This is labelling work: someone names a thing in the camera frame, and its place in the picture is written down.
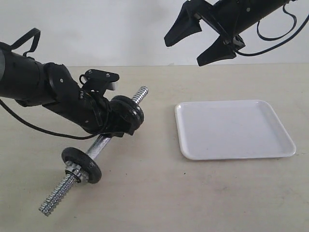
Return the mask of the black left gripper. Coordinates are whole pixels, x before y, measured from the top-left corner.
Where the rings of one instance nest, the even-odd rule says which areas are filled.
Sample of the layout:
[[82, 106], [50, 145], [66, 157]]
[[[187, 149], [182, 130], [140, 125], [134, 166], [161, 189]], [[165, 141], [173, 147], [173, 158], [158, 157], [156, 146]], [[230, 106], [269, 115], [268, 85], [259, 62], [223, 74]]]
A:
[[135, 132], [135, 103], [117, 95], [111, 100], [99, 93], [80, 93], [79, 126], [91, 135], [122, 137]]

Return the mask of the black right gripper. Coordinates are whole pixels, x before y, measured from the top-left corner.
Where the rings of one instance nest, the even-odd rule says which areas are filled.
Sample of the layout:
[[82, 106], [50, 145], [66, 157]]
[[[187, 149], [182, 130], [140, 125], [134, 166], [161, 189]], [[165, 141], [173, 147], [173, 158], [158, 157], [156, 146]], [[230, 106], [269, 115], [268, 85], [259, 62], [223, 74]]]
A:
[[202, 31], [200, 21], [219, 34], [216, 41], [197, 57], [199, 66], [220, 60], [234, 59], [237, 50], [245, 47], [240, 34], [253, 24], [252, 0], [219, 0], [210, 4], [206, 0], [187, 0], [167, 34], [166, 47], [174, 46], [182, 39]]

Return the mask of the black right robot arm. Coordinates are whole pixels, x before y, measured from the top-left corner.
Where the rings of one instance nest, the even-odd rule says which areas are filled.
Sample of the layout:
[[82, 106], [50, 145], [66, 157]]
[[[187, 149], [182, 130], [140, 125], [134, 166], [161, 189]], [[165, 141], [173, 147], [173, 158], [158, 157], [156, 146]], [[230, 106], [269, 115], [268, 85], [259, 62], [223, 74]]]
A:
[[[206, 22], [214, 29], [219, 37], [216, 41], [197, 57], [199, 66], [208, 65], [221, 60], [234, 59], [237, 55], [244, 57], [259, 56], [272, 51], [292, 40], [308, 23], [304, 22], [296, 29], [297, 17], [286, 10], [287, 0], [219, 0], [210, 4], [205, 0], [187, 0], [182, 4], [181, 10], [164, 36], [167, 47], [171, 47], [182, 39], [201, 32], [200, 21]], [[290, 29], [292, 35], [286, 40], [259, 52], [242, 53], [240, 49], [245, 43], [240, 34], [252, 25], [259, 25], [261, 19], [268, 16], [278, 8], [293, 19]]]

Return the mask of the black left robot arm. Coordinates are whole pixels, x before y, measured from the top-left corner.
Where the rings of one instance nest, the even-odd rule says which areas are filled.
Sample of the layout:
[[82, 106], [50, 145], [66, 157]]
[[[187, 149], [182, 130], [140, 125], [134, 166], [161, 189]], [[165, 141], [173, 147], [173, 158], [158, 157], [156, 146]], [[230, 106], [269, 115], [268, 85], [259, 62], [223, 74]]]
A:
[[42, 106], [92, 135], [132, 135], [142, 122], [137, 104], [123, 95], [104, 97], [119, 75], [93, 69], [75, 81], [65, 65], [29, 56], [40, 36], [33, 28], [13, 44], [0, 44], [0, 95], [23, 107]]

